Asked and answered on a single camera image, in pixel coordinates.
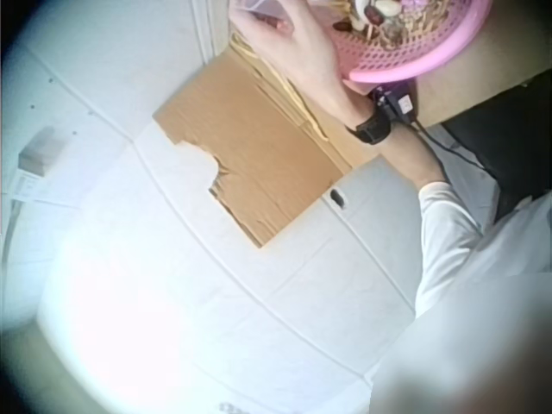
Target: pink basket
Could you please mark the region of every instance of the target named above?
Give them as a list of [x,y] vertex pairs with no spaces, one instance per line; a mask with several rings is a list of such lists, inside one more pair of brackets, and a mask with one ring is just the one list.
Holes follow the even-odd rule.
[[332,24],[342,16],[331,8],[313,6],[313,11],[337,45],[343,75],[354,82],[381,84],[414,78],[454,58],[479,32],[491,5],[492,0],[450,0],[448,17],[435,31],[409,38],[392,51],[334,30]]

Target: food in basket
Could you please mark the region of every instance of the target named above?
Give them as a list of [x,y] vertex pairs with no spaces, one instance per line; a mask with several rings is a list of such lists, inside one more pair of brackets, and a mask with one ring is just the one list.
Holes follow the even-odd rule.
[[448,15],[450,0],[339,0],[347,16],[334,24],[371,46],[399,48],[410,38],[436,30]]

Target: black wire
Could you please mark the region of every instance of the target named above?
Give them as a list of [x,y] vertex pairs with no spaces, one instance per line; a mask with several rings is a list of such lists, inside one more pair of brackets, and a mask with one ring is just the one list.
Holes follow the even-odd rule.
[[475,166],[475,167],[479,168],[481,171],[486,172],[486,169],[483,168],[482,166],[480,166],[479,164],[469,160],[464,155],[459,154],[456,151],[445,147],[444,145],[441,144],[441,142],[439,142],[438,140],[433,138],[433,136],[431,136],[431,134],[428,132],[428,130],[426,128],[424,128],[423,125],[418,121],[418,119],[414,121],[414,124],[417,126],[417,129],[412,127],[411,125],[410,125],[410,128],[412,128],[418,134],[418,136],[420,136],[422,139],[423,139],[423,137],[421,136],[420,133],[424,134],[427,137],[428,140],[433,142],[435,145],[437,145],[443,151],[446,151],[447,153],[450,153],[452,155],[456,155],[458,158],[460,158],[461,160],[467,162],[469,165]]

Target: cardboard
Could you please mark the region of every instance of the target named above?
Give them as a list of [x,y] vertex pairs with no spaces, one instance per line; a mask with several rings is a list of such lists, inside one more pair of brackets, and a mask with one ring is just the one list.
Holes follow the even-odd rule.
[[[528,3],[495,0],[476,40],[417,79],[422,123],[445,121],[550,68],[548,23]],[[219,174],[210,190],[257,246],[378,156],[304,100],[327,141],[261,60],[229,48],[154,116],[175,144],[190,142],[215,157]]]

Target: white sleeve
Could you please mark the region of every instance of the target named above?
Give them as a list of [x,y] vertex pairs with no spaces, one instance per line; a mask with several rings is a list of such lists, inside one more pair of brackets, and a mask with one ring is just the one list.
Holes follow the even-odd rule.
[[450,184],[431,183],[419,192],[422,210],[423,275],[416,316],[436,304],[481,240],[477,222]]

